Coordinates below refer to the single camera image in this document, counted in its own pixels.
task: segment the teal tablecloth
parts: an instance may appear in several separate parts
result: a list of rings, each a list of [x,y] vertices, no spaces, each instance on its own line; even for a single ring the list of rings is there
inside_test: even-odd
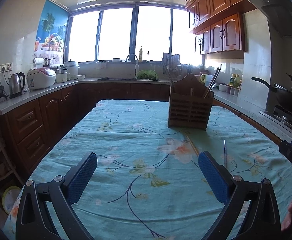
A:
[[[51,181],[94,152],[97,169],[73,208],[96,240],[200,239],[223,205],[198,167],[185,139],[188,131],[198,151],[209,151],[219,164],[225,139],[231,174],[247,181],[270,179],[283,219],[292,198],[292,165],[273,142],[218,106],[211,109],[206,131],[168,128],[167,117],[167,102],[103,100],[41,161],[31,179]],[[12,240],[18,204],[19,199],[4,227]],[[49,210],[67,239],[51,203]],[[238,230],[236,225],[232,235]]]

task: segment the stainless steel kettle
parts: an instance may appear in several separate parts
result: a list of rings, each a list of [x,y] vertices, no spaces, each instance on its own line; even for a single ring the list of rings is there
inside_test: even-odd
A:
[[[23,77],[23,87],[21,84],[21,79],[20,77]],[[22,91],[25,87],[25,75],[23,72],[20,73],[15,73],[13,74],[10,78],[10,97],[11,98],[15,98],[18,97],[20,95],[22,95]]]

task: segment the window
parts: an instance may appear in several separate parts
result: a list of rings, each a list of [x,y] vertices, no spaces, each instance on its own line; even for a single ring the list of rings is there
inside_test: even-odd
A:
[[[169,53],[170,9],[140,6],[137,23],[136,52],[143,50],[143,59],[161,61],[163,53]]]
[[[129,54],[132,8],[104,10],[98,60],[126,59]]]
[[[188,12],[173,10],[172,55],[180,55],[180,63],[198,66],[202,63],[200,50],[195,52],[195,35],[188,29]]]
[[[73,18],[69,41],[69,60],[95,60],[95,44],[99,11],[83,13]]]

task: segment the faucet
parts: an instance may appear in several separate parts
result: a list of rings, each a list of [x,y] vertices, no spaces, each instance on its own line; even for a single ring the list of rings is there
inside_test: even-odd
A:
[[[134,59],[135,59],[135,57],[136,57],[136,65],[135,65],[135,77],[136,77],[136,73],[139,71],[138,57],[137,57],[135,54],[131,53],[131,54],[129,54],[129,55],[127,56],[125,62],[127,62],[127,60],[128,60],[128,58],[129,58],[130,55],[134,55]]]

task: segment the bottle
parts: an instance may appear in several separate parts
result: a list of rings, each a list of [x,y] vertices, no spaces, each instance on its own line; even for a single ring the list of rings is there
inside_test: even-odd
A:
[[[143,50],[142,50],[142,47],[139,50],[139,59],[138,59],[138,62],[143,62]]]
[[[235,78],[235,87],[239,87],[240,85],[240,77],[239,77],[239,74],[236,75],[236,78]]]
[[[236,74],[232,74],[230,78],[229,85],[234,86],[235,85],[235,79],[236,79]]]

